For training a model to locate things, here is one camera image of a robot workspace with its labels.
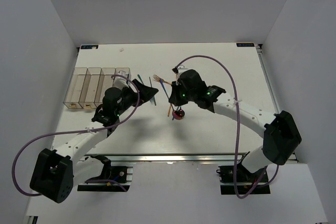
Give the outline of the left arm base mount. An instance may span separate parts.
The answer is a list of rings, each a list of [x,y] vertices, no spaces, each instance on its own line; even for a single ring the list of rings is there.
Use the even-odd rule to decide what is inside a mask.
[[[133,166],[115,164],[103,155],[86,156],[79,162],[74,184],[77,191],[127,192],[133,176]]]

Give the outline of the rainbow spoon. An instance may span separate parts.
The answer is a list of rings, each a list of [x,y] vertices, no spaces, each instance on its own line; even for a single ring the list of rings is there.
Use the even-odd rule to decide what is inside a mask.
[[[168,91],[167,91],[167,89],[166,89],[166,87],[165,87],[165,84],[163,84],[163,83],[160,83],[160,84],[161,84],[161,86],[162,86],[162,88],[163,88],[163,91],[164,91],[164,93],[165,93],[165,95],[166,95],[166,97],[167,97],[167,99],[168,99],[169,105],[171,104],[172,107],[173,107],[173,110],[176,110],[178,107],[176,107],[176,108],[174,107],[172,98],[171,98],[170,95],[168,95]]]

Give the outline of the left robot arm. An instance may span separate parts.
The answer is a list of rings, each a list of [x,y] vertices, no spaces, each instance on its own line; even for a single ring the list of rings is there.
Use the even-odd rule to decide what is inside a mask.
[[[115,131],[123,112],[141,106],[158,93],[157,88],[136,79],[125,83],[118,76],[116,82],[117,86],[106,89],[84,132],[55,150],[46,148],[39,153],[29,185],[32,190],[61,203],[79,184],[111,182],[111,161],[101,154],[86,154]]]

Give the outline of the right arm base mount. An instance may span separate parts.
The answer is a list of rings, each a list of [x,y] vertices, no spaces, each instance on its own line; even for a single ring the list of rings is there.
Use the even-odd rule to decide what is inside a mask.
[[[219,176],[220,181],[220,192],[222,195],[235,195],[234,191],[234,181],[233,181],[233,165],[231,166],[219,166],[216,173]],[[262,169],[254,174],[245,174],[241,169],[237,168],[237,190],[240,195],[246,194],[253,185],[257,182],[257,179],[261,175]],[[267,172],[264,172],[262,179],[256,186],[256,188],[251,192],[255,195],[269,195],[271,193],[269,185]]]

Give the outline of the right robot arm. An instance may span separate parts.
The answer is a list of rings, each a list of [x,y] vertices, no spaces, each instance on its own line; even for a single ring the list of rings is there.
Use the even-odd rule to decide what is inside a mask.
[[[250,181],[257,171],[270,164],[284,165],[301,143],[301,135],[289,112],[275,114],[239,102],[223,88],[207,86],[193,69],[174,69],[174,72],[177,79],[171,84],[171,104],[183,106],[194,102],[199,108],[235,120],[262,137],[262,146],[248,152],[237,165],[241,180]]]

